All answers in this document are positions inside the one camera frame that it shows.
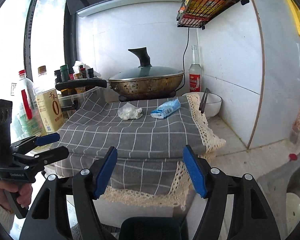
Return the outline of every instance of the human hand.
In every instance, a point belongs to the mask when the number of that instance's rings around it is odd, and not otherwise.
[[[21,207],[27,207],[31,204],[31,184],[24,184],[20,189],[18,189],[16,184],[0,180],[0,205],[6,210],[13,212],[4,190],[9,192],[19,192],[20,196],[17,198],[17,202],[21,205]]]

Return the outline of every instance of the blue packet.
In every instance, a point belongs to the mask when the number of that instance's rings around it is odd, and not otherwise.
[[[161,106],[153,110],[150,115],[153,118],[164,119],[171,115],[174,111],[178,110],[181,104],[178,99],[164,102]]]

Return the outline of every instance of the glass pot lid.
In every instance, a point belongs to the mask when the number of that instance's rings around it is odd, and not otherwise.
[[[137,81],[152,78],[180,76],[184,74],[183,70],[178,70],[171,67],[151,66],[150,57],[147,53],[146,47],[128,50],[139,58],[140,66],[120,72],[109,78],[109,81]]]

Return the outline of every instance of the gray plaid tablecloth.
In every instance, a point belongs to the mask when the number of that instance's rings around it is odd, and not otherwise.
[[[154,119],[150,112],[170,99],[132,101],[142,107],[140,119],[122,120],[117,112],[126,103],[106,103],[102,89],[93,92],[82,107],[62,126],[60,141],[69,157],[57,162],[60,176],[73,176],[103,158],[109,147],[118,149],[118,162],[109,185],[153,195],[167,194],[175,176],[182,149],[190,144],[204,153],[199,131],[192,120],[186,96],[178,97],[181,108],[166,119]]]

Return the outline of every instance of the window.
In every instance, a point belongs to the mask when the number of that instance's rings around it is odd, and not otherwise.
[[[38,79],[38,67],[46,65],[54,87],[54,71],[65,64],[63,26],[66,0],[37,0],[31,30],[31,70],[33,82]]]
[[[11,84],[24,69],[23,43],[31,0],[6,0],[0,8],[0,99],[13,101]]]

